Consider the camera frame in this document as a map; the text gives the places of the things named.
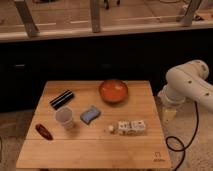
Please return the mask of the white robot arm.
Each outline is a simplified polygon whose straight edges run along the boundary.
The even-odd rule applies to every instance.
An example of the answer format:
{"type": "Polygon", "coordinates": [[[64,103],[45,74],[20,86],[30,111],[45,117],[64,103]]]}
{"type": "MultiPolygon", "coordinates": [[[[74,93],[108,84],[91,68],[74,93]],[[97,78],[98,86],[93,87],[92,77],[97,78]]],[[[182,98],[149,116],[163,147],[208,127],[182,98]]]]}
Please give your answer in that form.
{"type": "Polygon", "coordinates": [[[165,75],[166,84],[158,92],[163,105],[162,121],[170,122],[177,109],[191,99],[213,113],[213,84],[206,81],[209,67],[202,60],[192,60],[170,68],[165,75]]]}

